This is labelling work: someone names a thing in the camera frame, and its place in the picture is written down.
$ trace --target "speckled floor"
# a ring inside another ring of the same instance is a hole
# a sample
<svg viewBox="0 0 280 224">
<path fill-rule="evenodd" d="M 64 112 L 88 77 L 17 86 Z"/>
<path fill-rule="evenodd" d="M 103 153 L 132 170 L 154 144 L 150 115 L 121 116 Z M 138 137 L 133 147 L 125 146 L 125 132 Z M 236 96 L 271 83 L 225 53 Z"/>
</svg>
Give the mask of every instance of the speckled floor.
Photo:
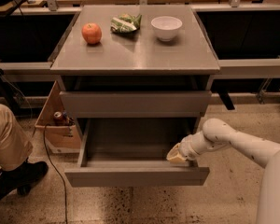
<svg viewBox="0 0 280 224">
<path fill-rule="evenodd" d="M 206 119 L 219 118 L 242 132 L 280 143 L 280 104 L 237 104 L 228 111 L 210 105 Z M 20 124 L 32 136 L 35 119 Z M 47 161 L 41 132 L 33 137 L 30 158 Z M 63 169 L 75 167 L 77 154 L 51 154 Z M 72 188 L 67 190 L 67 219 L 71 224 L 253 224 L 263 170 L 232 148 L 203 154 L 200 166 L 210 167 L 202 187 Z M 0 202 L 0 224 L 65 223 L 63 182 L 49 165 L 46 177 L 26 197 L 11 192 Z"/>
</svg>

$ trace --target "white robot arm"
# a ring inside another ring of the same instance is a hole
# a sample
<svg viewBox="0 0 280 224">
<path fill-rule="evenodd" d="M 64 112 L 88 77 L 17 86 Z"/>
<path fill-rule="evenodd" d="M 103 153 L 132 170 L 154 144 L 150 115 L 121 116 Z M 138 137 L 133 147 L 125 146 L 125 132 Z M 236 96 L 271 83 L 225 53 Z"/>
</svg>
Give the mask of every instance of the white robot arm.
<svg viewBox="0 0 280 224">
<path fill-rule="evenodd" d="M 170 162 L 195 160 L 204 152 L 230 146 L 265 169 L 257 224 L 280 224 L 280 144 L 234 130 L 220 119 L 207 120 L 200 132 L 185 137 L 167 155 Z"/>
</svg>

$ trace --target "black shoe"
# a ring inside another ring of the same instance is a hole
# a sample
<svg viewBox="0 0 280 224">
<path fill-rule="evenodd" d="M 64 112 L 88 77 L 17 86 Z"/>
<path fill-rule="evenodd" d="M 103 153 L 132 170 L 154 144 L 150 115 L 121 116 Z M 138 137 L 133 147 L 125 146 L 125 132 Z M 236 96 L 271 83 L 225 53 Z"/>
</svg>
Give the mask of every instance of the black shoe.
<svg viewBox="0 0 280 224">
<path fill-rule="evenodd" d="M 19 194 L 27 194 L 32 184 L 40 181 L 48 171 L 44 161 L 29 163 L 25 161 L 13 171 L 0 170 L 0 200 L 12 190 L 17 189 Z"/>
</svg>

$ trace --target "snack bag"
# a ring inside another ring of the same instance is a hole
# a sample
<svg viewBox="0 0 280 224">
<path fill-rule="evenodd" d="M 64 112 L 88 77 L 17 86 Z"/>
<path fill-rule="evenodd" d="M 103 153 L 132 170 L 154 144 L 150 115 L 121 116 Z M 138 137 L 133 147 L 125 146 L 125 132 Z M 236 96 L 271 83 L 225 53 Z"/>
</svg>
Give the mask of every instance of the snack bag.
<svg viewBox="0 0 280 224">
<path fill-rule="evenodd" d="M 111 31 L 113 33 L 126 34 L 134 32 L 140 29 L 142 15 L 139 14 L 137 17 L 130 14 L 124 13 L 114 17 L 111 20 Z"/>
</svg>

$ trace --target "person's leg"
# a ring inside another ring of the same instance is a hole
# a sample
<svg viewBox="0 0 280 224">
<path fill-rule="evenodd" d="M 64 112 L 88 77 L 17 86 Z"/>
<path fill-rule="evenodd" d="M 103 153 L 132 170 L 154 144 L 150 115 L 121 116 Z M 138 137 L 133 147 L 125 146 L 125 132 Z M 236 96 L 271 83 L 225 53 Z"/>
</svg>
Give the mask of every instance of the person's leg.
<svg viewBox="0 0 280 224">
<path fill-rule="evenodd" d="M 30 187 L 47 173 L 44 161 L 27 161 L 32 149 L 11 110 L 0 105 L 0 200 L 14 189 Z"/>
<path fill-rule="evenodd" d="M 4 171 L 19 167 L 32 153 L 33 146 L 12 111 L 0 105 L 0 166 Z"/>
</svg>

